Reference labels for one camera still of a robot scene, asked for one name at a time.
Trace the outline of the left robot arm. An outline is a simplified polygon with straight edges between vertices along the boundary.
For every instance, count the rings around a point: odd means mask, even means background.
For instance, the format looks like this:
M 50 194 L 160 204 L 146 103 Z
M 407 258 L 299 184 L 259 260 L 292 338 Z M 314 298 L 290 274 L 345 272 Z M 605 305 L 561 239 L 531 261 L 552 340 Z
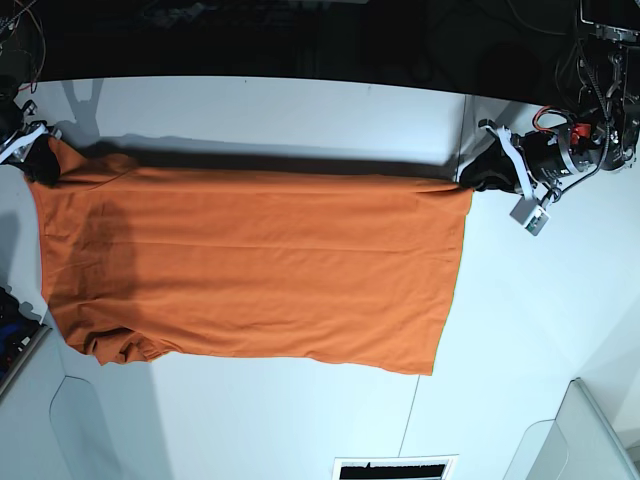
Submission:
M 597 173 L 635 163 L 638 2 L 578 1 L 567 35 L 569 47 L 553 71 L 559 104 L 542 106 L 523 135 L 479 121 L 492 141 L 458 168 L 462 187 L 525 197 L 543 186 L 557 202 Z

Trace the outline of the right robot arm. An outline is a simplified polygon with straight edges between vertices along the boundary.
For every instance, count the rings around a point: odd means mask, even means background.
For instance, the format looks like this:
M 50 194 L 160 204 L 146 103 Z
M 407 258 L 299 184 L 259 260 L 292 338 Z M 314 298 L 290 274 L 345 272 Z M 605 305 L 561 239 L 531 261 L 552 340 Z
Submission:
M 36 91 L 43 72 L 47 44 L 33 1 L 1 3 L 1 163 L 20 170 L 31 181 L 53 186 L 60 166 L 50 147 L 61 136 L 37 113 L 32 100 L 18 104 L 19 93 Z

